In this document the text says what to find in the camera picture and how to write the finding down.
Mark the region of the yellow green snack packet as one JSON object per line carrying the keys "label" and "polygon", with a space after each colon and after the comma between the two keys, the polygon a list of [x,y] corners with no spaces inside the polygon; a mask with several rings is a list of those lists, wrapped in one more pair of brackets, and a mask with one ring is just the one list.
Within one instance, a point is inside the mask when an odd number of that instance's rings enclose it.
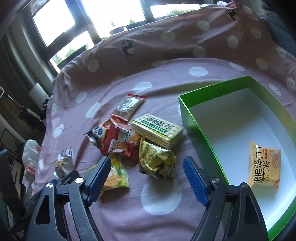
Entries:
{"label": "yellow green snack packet", "polygon": [[130,184],[128,181],[127,171],[116,154],[110,154],[108,157],[111,160],[111,169],[107,179],[102,187],[101,193],[98,197],[102,197],[105,191],[115,188],[129,188]]}

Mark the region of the red panda snack packet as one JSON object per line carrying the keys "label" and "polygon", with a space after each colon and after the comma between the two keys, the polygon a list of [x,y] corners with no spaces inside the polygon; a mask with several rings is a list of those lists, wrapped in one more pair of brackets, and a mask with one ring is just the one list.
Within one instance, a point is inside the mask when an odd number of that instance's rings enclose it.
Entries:
{"label": "red panda snack packet", "polygon": [[109,118],[102,124],[94,127],[89,132],[87,132],[85,135],[88,137],[89,141],[95,145],[98,149],[100,149],[100,152],[103,155],[108,155],[107,152],[108,149],[108,143],[109,141],[106,141],[109,129],[112,125],[119,126],[126,128],[128,130],[132,130],[131,127],[125,125],[119,118]]}

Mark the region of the red-edged silver snack packet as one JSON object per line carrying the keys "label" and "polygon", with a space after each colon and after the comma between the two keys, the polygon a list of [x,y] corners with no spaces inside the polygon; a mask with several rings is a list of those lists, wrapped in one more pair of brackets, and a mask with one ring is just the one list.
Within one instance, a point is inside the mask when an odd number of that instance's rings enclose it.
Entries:
{"label": "red-edged silver snack packet", "polygon": [[145,96],[129,93],[123,102],[112,112],[111,116],[128,121],[145,99]]}

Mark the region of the soda cracker pack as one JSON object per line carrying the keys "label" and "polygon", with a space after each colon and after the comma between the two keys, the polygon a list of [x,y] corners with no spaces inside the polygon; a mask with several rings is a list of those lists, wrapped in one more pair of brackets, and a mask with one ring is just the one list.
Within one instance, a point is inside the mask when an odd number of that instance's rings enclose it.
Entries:
{"label": "soda cracker pack", "polygon": [[183,128],[151,114],[131,121],[132,130],[165,149],[171,149],[182,136]]}

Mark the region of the window with dark frame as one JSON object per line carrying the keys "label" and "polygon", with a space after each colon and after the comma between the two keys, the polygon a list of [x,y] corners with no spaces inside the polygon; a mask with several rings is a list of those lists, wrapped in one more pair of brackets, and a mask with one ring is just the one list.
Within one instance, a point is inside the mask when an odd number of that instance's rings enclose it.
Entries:
{"label": "window with dark frame", "polygon": [[53,75],[83,50],[147,23],[213,1],[29,1],[20,13],[37,56]]}

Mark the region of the green white cardboard box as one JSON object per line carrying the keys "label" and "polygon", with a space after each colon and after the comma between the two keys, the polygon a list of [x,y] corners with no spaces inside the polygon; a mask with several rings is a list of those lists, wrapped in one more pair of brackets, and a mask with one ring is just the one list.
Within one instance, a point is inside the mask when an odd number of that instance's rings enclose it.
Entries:
{"label": "green white cardboard box", "polygon": [[252,77],[202,87],[179,96],[182,123],[203,167],[226,184],[248,180],[250,143],[281,151],[279,188],[254,186],[270,240],[295,216],[295,120]]}

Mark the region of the white snack packet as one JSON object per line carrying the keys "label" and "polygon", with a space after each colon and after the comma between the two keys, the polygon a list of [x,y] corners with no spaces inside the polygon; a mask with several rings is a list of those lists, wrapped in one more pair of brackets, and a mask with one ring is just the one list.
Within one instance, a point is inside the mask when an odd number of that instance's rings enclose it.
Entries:
{"label": "white snack packet", "polygon": [[58,154],[54,170],[54,175],[60,180],[74,170],[72,147],[62,150]]}

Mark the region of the orange panda snack packet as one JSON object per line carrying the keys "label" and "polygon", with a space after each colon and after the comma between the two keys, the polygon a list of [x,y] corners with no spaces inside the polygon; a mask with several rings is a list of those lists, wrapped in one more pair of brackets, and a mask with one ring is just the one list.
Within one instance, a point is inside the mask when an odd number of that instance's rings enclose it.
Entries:
{"label": "orange panda snack packet", "polygon": [[138,161],[139,143],[141,136],[133,130],[112,125],[109,129],[106,141],[109,154],[120,153],[133,161]]}

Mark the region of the pink polka dot cloth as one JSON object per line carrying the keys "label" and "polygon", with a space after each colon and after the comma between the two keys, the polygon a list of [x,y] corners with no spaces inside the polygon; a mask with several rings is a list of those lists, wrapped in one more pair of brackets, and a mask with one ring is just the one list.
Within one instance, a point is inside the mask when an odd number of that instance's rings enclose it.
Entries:
{"label": "pink polka dot cloth", "polygon": [[[101,159],[86,133],[129,93],[146,97],[135,118],[150,113],[181,125],[179,95],[250,75],[295,116],[292,51],[276,43],[250,6],[234,1],[229,7],[236,20],[223,6],[207,6],[110,36],[66,65],[53,82],[33,191],[54,178],[62,150],[72,152],[80,173]],[[105,240],[191,239],[204,208],[182,162],[197,154],[186,133],[173,151],[177,160],[170,179],[150,178],[134,161],[124,161],[129,187],[109,190],[90,206]]]}

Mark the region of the orange rice cracker packet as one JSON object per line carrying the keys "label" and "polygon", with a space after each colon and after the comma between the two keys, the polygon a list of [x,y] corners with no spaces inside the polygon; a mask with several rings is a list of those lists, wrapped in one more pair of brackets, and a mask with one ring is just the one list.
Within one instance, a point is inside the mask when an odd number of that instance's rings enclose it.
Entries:
{"label": "orange rice cracker packet", "polygon": [[250,142],[248,184],[272,187],[276,193],[280,186],[281,150],[266,148]]}

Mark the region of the white plastic bag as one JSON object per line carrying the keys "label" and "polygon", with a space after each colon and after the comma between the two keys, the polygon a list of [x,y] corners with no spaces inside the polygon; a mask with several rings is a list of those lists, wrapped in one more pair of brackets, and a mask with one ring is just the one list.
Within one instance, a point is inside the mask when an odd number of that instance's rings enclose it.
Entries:
{"label": "white plastic bag", "polygon": [[28,140],[23,148],[22,161],[25,170],[22,184],[27,196],[32,195],[40,151],[41,147],[35,140]]}

